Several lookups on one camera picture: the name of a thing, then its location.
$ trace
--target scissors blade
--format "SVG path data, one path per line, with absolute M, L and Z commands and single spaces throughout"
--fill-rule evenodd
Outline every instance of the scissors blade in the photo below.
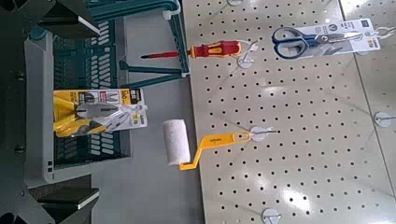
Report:
M 344 34 L 333 34 L 328 35 L 329 43 L 344 42 L 349 40 L 361 39 L 362 33 L 344 33 Z

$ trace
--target metal bracket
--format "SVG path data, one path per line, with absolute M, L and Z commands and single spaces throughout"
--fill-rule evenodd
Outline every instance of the metal bracket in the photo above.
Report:
M 163 11 L 163 18 L 166 19 L 167 21 L 170 21 L 172 19 L 172 16 L 180 14 L 181 11 L 181 6 L 178 0 L 176 0 L 177 3 L 177 9 L 175 11 L 171 10 L 166 10 Z

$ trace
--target gray floor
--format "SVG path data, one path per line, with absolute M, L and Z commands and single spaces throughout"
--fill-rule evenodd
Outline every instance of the gray floor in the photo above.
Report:
M 127 18 L 126 24 L 128 63 L 178 67 L 177 59 L 139 59 L 145 53 L 175 50 L 161 11 Z M 147 77 L 133 74 L 130 80 L 142 76 Z M 134 156 L 127 162 L 107 164 L 102 172 L 92 175 L 92 186 L 101 190 L 100 200 L 92 211 L 92 223 L 204 223 L 198 170 L 180 172 L 177 167 L 168 167 L 163 142 L 163 121 L 184 119 L 194 155 L 190 81 L 146 87 L 144 93 L 148 127 L 131 131 Z

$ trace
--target scissors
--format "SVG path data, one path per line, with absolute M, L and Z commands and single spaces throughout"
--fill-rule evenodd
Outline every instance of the scissors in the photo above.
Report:
M 286 37 L 286 34 L 292 34 L 292 37 Z M 361 33 L 306 35 L 294 28 L 282 27 L 274 32 L 272 39 L 275 44 L 276 54 L 283 59 L 290 60 L 301 57 L 307 50 L 316 48 L 319 45 L 362 39 L 362 37 Z M 282 53 L 282 49 L 296 49 L 296 52 L 286 55 Z

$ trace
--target yellow roller handle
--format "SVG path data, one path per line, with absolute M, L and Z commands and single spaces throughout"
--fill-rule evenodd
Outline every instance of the yellow roller handle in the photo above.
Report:
M 250 133 L 225 133 L 207 135 L 202 140 L 195 153 L 194 161 L 192 163 L 183 163 L 179 165 L 180 170 L 192 170 L 197 168 L 198 161 L 201 158 L 204 149 L 214 147 L 225 147 L 233 144 L 244 143 L 251 140 Z

